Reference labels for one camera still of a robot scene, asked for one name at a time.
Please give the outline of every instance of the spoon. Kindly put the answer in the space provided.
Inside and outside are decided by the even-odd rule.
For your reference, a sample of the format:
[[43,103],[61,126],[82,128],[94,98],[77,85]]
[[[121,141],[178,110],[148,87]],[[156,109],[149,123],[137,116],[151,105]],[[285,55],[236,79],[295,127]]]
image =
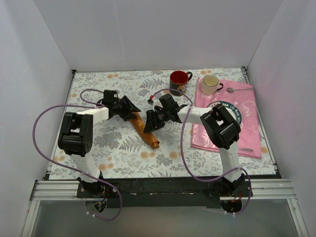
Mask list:
[[237,90],[253,90],[253,88],[237,89],[237,90],[235,90],[234,88],[228,87],[226,90],[227,90],[229,93],[234,93],[234,92],[237,91]]
[[253,149],[249,149],[249,148],[240,148],[238,150],[245,151],[245,152],[253,152]]

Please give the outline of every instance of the table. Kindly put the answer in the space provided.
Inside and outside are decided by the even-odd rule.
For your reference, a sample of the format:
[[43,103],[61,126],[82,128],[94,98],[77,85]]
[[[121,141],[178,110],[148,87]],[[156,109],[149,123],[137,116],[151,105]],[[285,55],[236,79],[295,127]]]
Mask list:
[[[246,83],[241,69],[197,69],[190,70],[192,80],[186,94],[193,100],[198,77],[213,74],[218,79]],[[87,105],[80,100],[79,94],[87,88],[99,90],[118,90],[120,96],[126,95],[139,109],[142,120],[146,121],[146,111],[152,106],[147,99],[155,91],[168,88],[169,76],[173,71],[122,71],[76,73],[73,79],[68,102],[69,104]],[[87,92],[84,98],[96,102],[103,94]],[[186,98],[176,97],[179,105],[187,104]],[[79,112],[83,109],[68,108],[67,112]],[[96,146],[93,157],[105,178],[148,178],[148,177],[185,177],[189,176],[184,168],[180,155],[181,124],[168,122],[163,129],[153,134],[160,141],[159,149],[151,149],[137,134],[133,126],[120,117],[113,117],[94,127],[93,145]],[[189,169],[197,176],[217,176],[222,174],[220,155],[215,152],[198,150],[190,147],[191,124],[186,124],[184,135],[184,154]],[[261,125],[262,159],[239,157],[243,168],[252,175],[275,174],[271,151]],[[54,160],[75,167],[73,161],[57,146]],[[50,169],[50,180],[76,179],[78,173],[55,164]]]

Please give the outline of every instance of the orange towel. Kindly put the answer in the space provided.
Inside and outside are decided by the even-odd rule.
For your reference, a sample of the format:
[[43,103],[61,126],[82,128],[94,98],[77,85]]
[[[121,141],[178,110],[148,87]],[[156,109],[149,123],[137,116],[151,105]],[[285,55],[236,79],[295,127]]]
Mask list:
[[145,124],[143,123],[142,118],[139,116],[139,113],[133,112],[133,114],[135,114],[137,118],[130,119],[129,121],[134,126],[141,138],[152,148],[159,148],[160,141],[158,141],[151,132],[144,133]]

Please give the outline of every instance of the white enclosure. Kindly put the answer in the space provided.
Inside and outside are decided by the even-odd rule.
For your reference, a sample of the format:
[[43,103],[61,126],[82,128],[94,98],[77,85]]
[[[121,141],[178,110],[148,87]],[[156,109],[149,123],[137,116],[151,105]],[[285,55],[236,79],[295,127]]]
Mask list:
[[71,69],[247,66],[281,0],[35,0]]
[[[1,236],[19,236],[47,162],[40,112],[65,103],[72,71],[249,66],[276,162],[316,232],[313,0],[0,0]],[[62,109],[37,129],[50,155]]]
[[[65,103],[71,70],[32,0],[0,1],[1,236],[20,236],[34,181],[47,162],[32,143],[35,118],[49,106]],[[62,109],[38,127],[39,146],[51,154]]]
[[285,0],[249,65],[276,162],[316,233],[316,2]]

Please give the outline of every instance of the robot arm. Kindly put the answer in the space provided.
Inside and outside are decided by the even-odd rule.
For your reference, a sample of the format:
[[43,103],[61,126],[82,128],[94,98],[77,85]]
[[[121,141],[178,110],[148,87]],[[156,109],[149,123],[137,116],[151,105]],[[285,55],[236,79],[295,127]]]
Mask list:
[[[162,107],[155,106],[155,110],[147,111],[144,132],[162,128],[168,120],[182,123],[188,113],[189,107],[187,105],[179,106],[170,94],[160,97],[159,101]],[[223,173],[239,167],[237,141],[240,126],[223,105],[219,104],[214,108],[193,107],[187,122],[201,124],[205,127],[210,140],[219,149]],[[244,175],[241,170],[235,170],[227,174],[223,178],[223,182],[229,187],[231,193],[235,193],[243,184]]]
[[[120,98],[116,91],[105,90],[100,102],[105,107],[78,113],[66,112],[58,137],[58,147],[71,157],[78,169],[94,177],[102,176],[91,151],[94,125],[109,120],[114,115],[127,121],[136,118],[132,112],[140,112],[126,96]],[[80,175],[79,178],[79,181],[95,183],[85,175]]]

